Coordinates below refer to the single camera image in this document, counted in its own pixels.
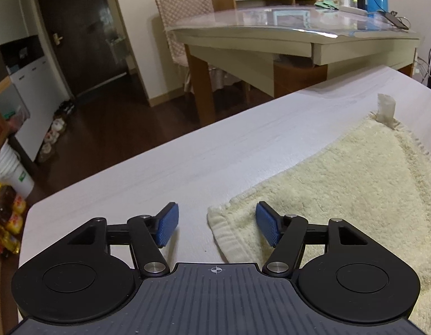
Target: crosshair mark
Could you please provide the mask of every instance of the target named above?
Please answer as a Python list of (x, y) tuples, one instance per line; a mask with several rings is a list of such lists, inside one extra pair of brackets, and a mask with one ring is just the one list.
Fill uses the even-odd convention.
[(221, 271), (224, 271), (224, 269), (221, 269), (219, 266), (215, 266), (215, 267), (212, 267), (212, 268), (210, 269), (210, 271), (211, 271), (212, 273), (217, 274), (217, 273), (220, 273)]

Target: metal pivot screw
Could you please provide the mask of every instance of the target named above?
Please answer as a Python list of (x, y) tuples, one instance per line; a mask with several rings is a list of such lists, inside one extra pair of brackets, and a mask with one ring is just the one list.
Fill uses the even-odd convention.
[(270, 262), (267, 269), (273, 273), (283, 273), (288, 270), (288, 265), (284, 262)]
[(160, 273), (166, 269), (166, 266), (160, 262), (149, 262), (144, 266), (144, 270), (149, 273)]

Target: white table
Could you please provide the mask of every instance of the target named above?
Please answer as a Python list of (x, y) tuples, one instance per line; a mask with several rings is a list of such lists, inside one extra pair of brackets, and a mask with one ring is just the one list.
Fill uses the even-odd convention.
[[(377, 108), (377, 93), (395, 98), (396, 118), (431, 151), (431, 90), (391, 68), (360, 70), (187, 134), (37, 203), (28, 214), (20, 265), (90, 218), (125, 223), (154, 215), (169, 201), (180, 207), (176, 234), (162, 250), (169, 264), (220, 263), (208, 206), (333, 142)], [(131, 264), (128, 248), (112, 254)]]

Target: wooden chair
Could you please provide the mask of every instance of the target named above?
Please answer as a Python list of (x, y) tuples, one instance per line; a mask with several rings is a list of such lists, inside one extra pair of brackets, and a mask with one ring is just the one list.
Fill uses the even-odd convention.
[[(185, 92), (189, 92), (191, 91), (191, 82), (185, 45), (178, 42), (174, 34), (167, 31), (167, 28), (178, 20), (214, 12), (212, 0), (155, 0), (155, 2), (166, 29), (166, 38), (172, 60), (178, 66), (186, 69), (184, 86)], [(221, 69), (211, 66), (209, 66), (209, 74), (211, 77), (212, 91), (240, 81), (240, 79), (225, 73)], [(243, 87), (248, 101), (248, 85), (243, 84)]]

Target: dark wooden door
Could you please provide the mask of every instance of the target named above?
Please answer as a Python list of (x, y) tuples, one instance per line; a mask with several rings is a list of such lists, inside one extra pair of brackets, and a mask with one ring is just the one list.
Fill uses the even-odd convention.
[[(117, 37), (107, 0), (38, 0), (60, 68), (74, 95), (127, 71), (107, 41)], [(54, 34), (60, 38), (56, 43)]]

